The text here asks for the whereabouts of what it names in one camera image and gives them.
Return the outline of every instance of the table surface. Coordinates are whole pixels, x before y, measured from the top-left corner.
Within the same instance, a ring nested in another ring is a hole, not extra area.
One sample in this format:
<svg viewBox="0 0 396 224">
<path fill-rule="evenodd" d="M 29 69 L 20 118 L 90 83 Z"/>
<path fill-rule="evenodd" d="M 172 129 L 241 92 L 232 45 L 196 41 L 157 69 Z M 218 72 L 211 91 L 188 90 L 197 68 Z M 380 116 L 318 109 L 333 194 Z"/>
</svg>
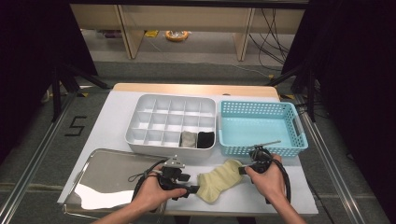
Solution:
<svg viewBox="0 0 396 224">
<path fill-rule="evenodd" d="M 73 182 L 91 153 L 97 148 L 109 148 L 132 152 L 125 141 L 125 131 L 128 120 L 134 112 L 138 98 L 146 93 L 193 95 L 211 98 L 216 102 L 224 99 L 240 99 L 247 101 L 278 102 L 276 89 L 273 87 L 257 86 L 220 86 L 220 85 L 185 85 L 185 84 L 143 84 L 120 83 L 108 95 L 102 111 L 92 129 L 91 135 L 78 158 L 75 168 L 69 177 L 58 203 L 64 203 L 68 193 L 73 188 Z M 200 173 L 207 173 L 222 165 L 227 158 L 220 153 L 219 141 L 213 147 L 210 158 L 194 160 L 181 158 L 186 164 L 183 173 L 191 175 L 193 179 Z M 301 215 L 318 213 L 312 193 L 306 184 L 304 171 L 298 157 L 284 158 L 285 169 L 290 176 L 292 205 Z M 169 200 L 164 212 L 166 215 L 209 215 L 210 216 L 262 216 L 275 214 L 272 205 L 265 204 L 265 200 L 251 184 L 248 177 L 244 177 L 237 186 L 225 190 L 219 199 L 208 204 L 195 195 L 178 201 Z"/>
</svg>

